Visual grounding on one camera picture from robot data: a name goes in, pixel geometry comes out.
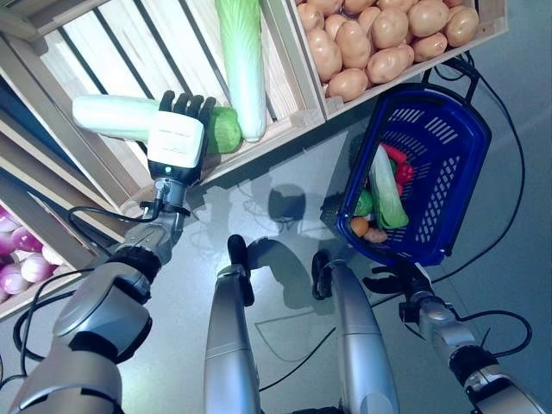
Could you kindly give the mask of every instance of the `red pepper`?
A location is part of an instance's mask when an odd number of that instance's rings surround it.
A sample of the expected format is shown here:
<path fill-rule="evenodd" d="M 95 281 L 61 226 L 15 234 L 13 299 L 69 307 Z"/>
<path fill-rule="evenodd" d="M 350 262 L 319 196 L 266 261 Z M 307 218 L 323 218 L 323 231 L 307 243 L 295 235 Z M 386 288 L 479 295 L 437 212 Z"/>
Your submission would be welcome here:
<path fill-rule="evenodd" d="M 414 178 L 414 167 L 410 164 L 399 164 L 395 171 L 395 181 L 399 184 L 406 184 Z"/>
<path fill-rule="evenodd" d="M 389 158 L 391 158 L 397 164 L 404 164 L 406 162 L 406 154 L 402 151 L 399 151 L 391 145 L 384 144 L 383 142 L 381 142 L 381 146 L 387 151 L 387 155 L 389 155 Z"/>

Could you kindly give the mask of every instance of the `robot finger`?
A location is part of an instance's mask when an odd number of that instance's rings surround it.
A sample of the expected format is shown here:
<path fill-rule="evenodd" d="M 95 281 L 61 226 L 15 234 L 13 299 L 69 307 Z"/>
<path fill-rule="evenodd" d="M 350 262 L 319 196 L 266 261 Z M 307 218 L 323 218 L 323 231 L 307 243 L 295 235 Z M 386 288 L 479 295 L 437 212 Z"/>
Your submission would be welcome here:
<path fill-rule="evenodd" d="M 186 107 L 190 101 L 190 95 L 187 93 L 181 93 L 174 105 L 172 112 L 180 115 L 186 115 Z"/>
<path fill-rule="evenodd" d="M 210 114 L 215 107 L 216 99 L 213 97 L 208 97 L 205 99 L 203 108 L 199 111 L 198 120 L 207 128 L 210 121 Z"/>
<path fill-rule="evenodd" d="M 174 99 L 174 91 L 165 91 L 163 94 L 163 98 L 161 99 L 161 103 L 159 105 L 159 110 L 163 110 L 165 112 L 171 112 L 173 110 L 173 99 Z"/>
<path fill-rule="evenodd" d="M 186 115 L 198 119 L 199 107 L 204 101 L 201 95 L 195 95 L 190 102 L 190 106 L 186 110 Z"/>

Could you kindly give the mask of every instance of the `basket handle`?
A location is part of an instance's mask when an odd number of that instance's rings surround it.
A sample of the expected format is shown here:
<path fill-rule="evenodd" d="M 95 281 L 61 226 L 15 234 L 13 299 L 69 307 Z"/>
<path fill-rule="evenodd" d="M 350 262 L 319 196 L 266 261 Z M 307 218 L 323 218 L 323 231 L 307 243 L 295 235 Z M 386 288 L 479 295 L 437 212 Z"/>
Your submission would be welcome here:
<path fill-rule="evenodd" d="M 474 97 L 475 89 L 477 88 L 477 84 L 480 81 L 480 74 L 475 70 L 473 66 L 465 62 L 464 60 L 454 57 L 452 59 L 446 60 L 443 62 L 444 65 L 448 67 L 452 67 L 456 71 L 460 72 L 462 75 L 467 76 L 470 78 L 470 85 L 467 89 L 467 94 L 463 98 L 464 101 L 467 104 L 472 104 L 472 98 Z M 422 83 L 423 84 L 430 84 L 430 74 L 431 74 L 431 68 L 428 69 L 423 73 Z"/>

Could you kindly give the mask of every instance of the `wooden slat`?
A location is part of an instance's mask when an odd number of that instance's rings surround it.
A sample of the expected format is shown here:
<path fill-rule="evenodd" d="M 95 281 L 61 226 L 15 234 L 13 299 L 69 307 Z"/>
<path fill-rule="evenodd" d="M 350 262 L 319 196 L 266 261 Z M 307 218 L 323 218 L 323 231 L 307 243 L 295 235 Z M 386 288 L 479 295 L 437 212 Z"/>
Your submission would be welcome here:
<path fill-rule="evenodd" d="M 262 55 L 265 68 L 267 95 L 278 119 L 285 118 L 298 110 L 298 103 L 290 87 L 287 74 L 282 66 L 274 39 L 264 16 L 260 19 Z"/>
<path fill-rule="evenodd" d="M 30 17 L 38 37 L 53 32 L 109 0 L 58 0 Z"/>
<path fill-rule="evenodd" d="M 99 8 L 155 99 L 181 86 L 132 0 L 113 0 Z"/>
<path fill-rule="evenodd" d="M 46 35 L 44 41 L 47 45 L 47 52 L 41 55 L 41 60 L 71 100 L 82 95 L 99 94 L 99 90 L 63 41 L 59 32 Z M 114 140 L 102 135 L 99 137 L 103 146 L 94 148 L 99 154 L 101 154 L 100 151 L 110 151 L 111 156 L 114 156 L 126 171 L 131 172 L 138 187 L 142 188 L 144 185 L 150 184 L 146 155 L 138 147 L 138 144 L 132 141 Z"/>
<path fill-rule="evenodd" d="M 5 7 L 0 7 L 0 30 L 22 39 L 31 39 L 38 33 L 23 15 Z"/>
<path fill-rule="evenodd" d="M 18 0 L 10 5 L 10 9 L 26 17 L 30 17 L 59 0 Z"/>
<path fill-rule="evenodd" d="M 0 57 L 0 71 L 11 88 L 114 207 L 140 190 L 136 179 L 98 135 L 74 126 L 71 100 L 29 44 L 13 37 L 3 37 L 0 39 Z"/>
<path fill-rule="evenodd" d="M 144 0 L 143 4 L 191 91 L 228 104 L 179 2 Z"/>
<path fill-rule="evenodd" d="M 16 183 L 2 184 L 2 205 L 72 269 L 86 267 L 96 257 Z"/>
<path fill-rule="evenodd" d="M 267 28 L 274 39 L 275 54 L 279 56 L 286 73 L 295 102 L 300 110 L 320 108 L 317 92 L 309 74 L 298 34 L 293 26 L 280 27 L 281 22 L 291 22 L 290 12 L 281 0 L 266 0 L 260 3 Z"/>
<path fill-rule="evenodd" d="M 0 167 L 66 210 L 78 205 L 99 207 L 80 192 L 73 190 L 58 175 L 36 162 L 32 156 L 2 133 L 0 133 Z M 77 216 L 118 242 L 123 240 L 129 228 L 126 223 L 106 216 L 98 217 L 80 212 Z"/>
<path fill-rule="evenodd" d="M 34 138 L 26 129 L 14 121 L 8 114 L 0 110 L 0 131 L 10 138 L 16 145 L 35 157 L 54 173 L 58 174 L 68 184 L 86 195 L 96 204 L 110 209 L 110 204 L 96 191 L 95 188 L 79 172 L 64 162 L 57 154 Z"/>

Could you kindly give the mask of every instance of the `grey floor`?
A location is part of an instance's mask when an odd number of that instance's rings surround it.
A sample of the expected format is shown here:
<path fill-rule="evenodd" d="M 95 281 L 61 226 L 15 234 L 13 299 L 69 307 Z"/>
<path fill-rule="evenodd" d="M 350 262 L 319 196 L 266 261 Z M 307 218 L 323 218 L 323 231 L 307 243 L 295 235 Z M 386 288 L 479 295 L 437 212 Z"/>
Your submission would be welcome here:
<path fill-rule="evenodd" d="M 550 64 L 549 0 L 509 2 L 511 31 L 474 50 L 477 67 L 510 106 L 524 144 L 527 186 L 509 235 L 490 253 L 436 292 L 460 313 L 506 309 L 533 326 L 531 345 L 501 363 L 552 410 L 550 284 Z M 461 91 L 463 85 L 452 85 Z M 493 141 L 452 257 L 429 269 L 445 274 L 477 254 L 505 226 L 515 203 L 519 161 L 511 132 L 484 89 L 474 106 L 487 119 Z M 121 365 L 123 408 L 128 414 L 201 412 L 204 344 L 216 272 L 229 263 L 225 243 L 242 234 L 254 258 L 256 296 L 247 309 L 260 383 L 296 366 L 334 326 L 331 303 L 311 299 L 309 269 L 319 248 L 348 260 L 358 276 L 373 266 L 319 221 L 323 200 L 342 191 L 350 147 L 362 137 L 372 103 L 341 116 L 268 156 L 190 194 L 196 217 L 158 276 L 148 303 L 152 334 L 134 359 Z M 31 348 L 46 352 L 59 306 L 41 311 Z M 397 317 L 398 300 L 375 308 L 398 387 L 402 412 L 461 414 L 470 404 L 429 345 L 410 334 Z M 0 324 L 6 374 L 17 371 L 11 344 L 14 318 Z M 487 345 L 499 350 L 523 335 L 517 323 L 491 317 L 474 325 L 478 337 L 492 326 Z M 19 384 L 0 393 L 7 412 Z M 292 377 L 262 393 L 267 414 L 335 405 L 339 399 L 336 339 Z"/>

